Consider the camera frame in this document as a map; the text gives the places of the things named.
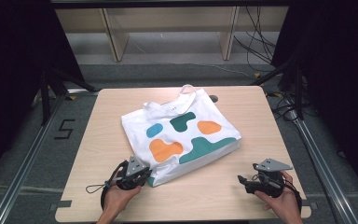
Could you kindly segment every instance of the aluminum rail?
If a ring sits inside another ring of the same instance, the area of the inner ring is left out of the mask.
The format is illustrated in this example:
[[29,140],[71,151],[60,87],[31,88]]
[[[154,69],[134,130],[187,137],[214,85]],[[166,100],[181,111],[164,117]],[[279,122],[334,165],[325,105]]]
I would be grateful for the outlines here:
[[22,186],[23,182],[25,181],[27,175],[29,174],[29,172],[34,164],[34,160],[35,160],[35,158],[36,158],[36,156],[45,140],[45,136],[49,130],[51,122],[54,119],[54,116],[56,115],[64,98],[65,98],[64,96],[57,96],[57,98],[54,102],[54,105],[51,108],[52,113],[51,113],[50,118],[40,128],[33,144],[30,147],[30,150],[28,151],[27,155],[25,156],[24,161],[21,164],[19,171],[16,173],[16,176],[14,177],[10,186],[8,187],[4,198],[0,202],[0,223],[5,223],[7,216],[9,214],[11,208],[13,207],[13,204],[16,201],[17,196],[19,195],[21,186]]
[[310,156],[315,163],[316,171],[321,176],[321,179],[324,182],[324,185],[326,186],[326,189],[329,192],[331,198],[336,204],[337,210],[341,214],[343,221],[348,224],[358,223],[357,214],[351,208],[350,202],[336,181],[336,178],[326,163],[324,156],[313,140],[305,121],[302,119],[297,119],[296,111],[291,111],[290,113],[292,118],[295,119],[295,124],[304,136],[310,151]]

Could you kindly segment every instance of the gray carpet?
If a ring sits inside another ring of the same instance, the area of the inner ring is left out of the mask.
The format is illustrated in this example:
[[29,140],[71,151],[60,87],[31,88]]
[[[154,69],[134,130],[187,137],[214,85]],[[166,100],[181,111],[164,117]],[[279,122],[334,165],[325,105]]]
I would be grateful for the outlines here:
[[[258,68],[269,70],[272,67],[259,65]],[[221,64],[218,67],[198,64],[82,65],[81,69],[86,81],[97,88],[179,87],[186,83],[194,86],[248,85],[254,81],[255,72],[251,67],[243,64]],[[279,78],[275,77],[267,82],[264,86],[265,91],[276,90]],[[69,89],[77,88],[71,83],[67,86]],[[271,108],[275,108],[281,99],[268,97]],[[55,206],[61,198],[95,100],[95,95],[78,95],[75,100],[68,99],[62,103],[32,170],[22,186],[21,193],[7,217],[7,223],[56,223]],[[356,174],[346,160],[337,155],[339,148],[323,121],[317,117],[317,112],[312,107],[307,107],[305,112],[305,121],[315,142],[358,215]],[[73,131],[69,139],[57,139],[67,135],[58,131],[65,119],[70,121],[66,121],[63,127]],[[11,150],[0,160],[0,200],[32,145],[40,129],[41,120],[41,102],[37,101],[34,107],[30,107],[28,119],[21,127]],[[296,125],[283,118],[277,119],[277,124],[308,201],[314,207],[311,217],[305,219],[305,223],[335,223],[323,185],[313,169]],[[334,213],[337,215],[338,222],[343,223],[335,208]],[[251,223],[281,222],[260,220]]]

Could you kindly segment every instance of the tote bag handle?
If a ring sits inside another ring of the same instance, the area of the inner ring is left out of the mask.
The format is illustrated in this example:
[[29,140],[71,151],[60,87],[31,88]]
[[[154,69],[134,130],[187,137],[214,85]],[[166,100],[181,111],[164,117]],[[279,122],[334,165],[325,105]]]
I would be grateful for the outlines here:
[[[191,88],[192,91],[185,92],[187,88]],[[180,116],[185,114],[185,112],[191,107],[194,100],[196,99],[197,91],[196,89],[189,84],[186,84],[179,91],[179,96],[173,101],[170,101],[166,104],[159,105],[154,102],[144,103],[144,109],[154,109],[164,114],[165,116]]]

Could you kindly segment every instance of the human hand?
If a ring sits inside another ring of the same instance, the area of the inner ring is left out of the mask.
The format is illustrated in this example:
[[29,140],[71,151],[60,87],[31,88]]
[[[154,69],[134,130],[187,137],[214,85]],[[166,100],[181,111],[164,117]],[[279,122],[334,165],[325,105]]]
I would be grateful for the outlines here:
[[[287,174],[285,171],[281,171],[284,179],[287,181],[287,184],[292,185],[293,178]],[[269,210],[272,208],[274,213],[286,224],[302,224],[303,221],[298,211],[298,205],[296,201],[295,193],[285,187],[281,196],[278,198],[269,197],[266,193],[262,191],[255,191],[255,196],[261,199],[263,202],[267,203],[264,206],[264,210]]]
[[106,192],[103,204],[103,213],[98,219],[97,224],[111,223],[118,214],[126,209],[130,200],[141,192],[141,187],[137,186],[135,189],[124,190],[118,186],[113,185]]

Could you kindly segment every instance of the wrist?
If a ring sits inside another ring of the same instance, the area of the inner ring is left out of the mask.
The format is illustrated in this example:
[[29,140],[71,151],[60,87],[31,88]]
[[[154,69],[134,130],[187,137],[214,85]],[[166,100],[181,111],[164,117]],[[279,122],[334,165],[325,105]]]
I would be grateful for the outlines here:
[[110,224],[117,216],[117,212],[109,212],[109,210],[105,210],[98,219],[97,224]]

